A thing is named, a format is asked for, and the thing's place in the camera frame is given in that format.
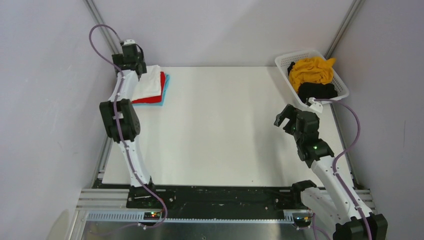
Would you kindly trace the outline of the white t shirt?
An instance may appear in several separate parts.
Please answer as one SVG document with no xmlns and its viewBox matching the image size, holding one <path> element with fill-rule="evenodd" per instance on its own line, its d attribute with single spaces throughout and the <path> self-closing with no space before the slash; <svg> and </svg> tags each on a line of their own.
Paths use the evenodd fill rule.
<svg viewBox="0 0 424 240">
<path fill-rule="evenodd" d="M 161 95 L 161 67 L 159 65 L 147 66 L 147 73 L 142 74 L 135 86 L 132 100 L 144 99 Z"/>
</svg>

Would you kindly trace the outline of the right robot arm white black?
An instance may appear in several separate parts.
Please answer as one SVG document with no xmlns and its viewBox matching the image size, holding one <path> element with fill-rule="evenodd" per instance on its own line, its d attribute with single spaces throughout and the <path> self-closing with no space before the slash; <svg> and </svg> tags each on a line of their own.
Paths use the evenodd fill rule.
<svg viewBox="0 0 424 240">
<path fill-rule="evenodd" d="M 329 197 L 311 181 L 304 180 L 291 186 L 290 202 L 297 209 L 307 207 L 333 230 L 333 240 L 384 240 L 388 221 L 376 214 L 346 183 L 337 166 L 338 158 L 327 142 L 319 136 L 320 119 L 310 111 L 291 104 L 279 113 L 274 125 L 288 120 L 283 130 L 294 137 L 300 160 L 319 178 Z"/>
</svg>

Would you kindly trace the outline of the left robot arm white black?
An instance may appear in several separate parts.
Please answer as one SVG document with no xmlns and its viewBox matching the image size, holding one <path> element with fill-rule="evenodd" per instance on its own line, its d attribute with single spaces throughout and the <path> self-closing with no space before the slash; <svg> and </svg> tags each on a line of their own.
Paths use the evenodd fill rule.
<svg viewBox="0 0 424 240">
<path fill-rule="evenodd" d="M 121 43 L 122 52 L 112 56 L 116 85 L 111 97 L 99 105 L 106 134 L 120 148 L 128 168 L 131 197 L 145 208 L 157 204 L 151 174 L 145 166 L 139 146 L 141 124 L 132 104 L 132 96 L 142 74 L 147 73 L 144 53 L 134 42 Z"/>
</svg>

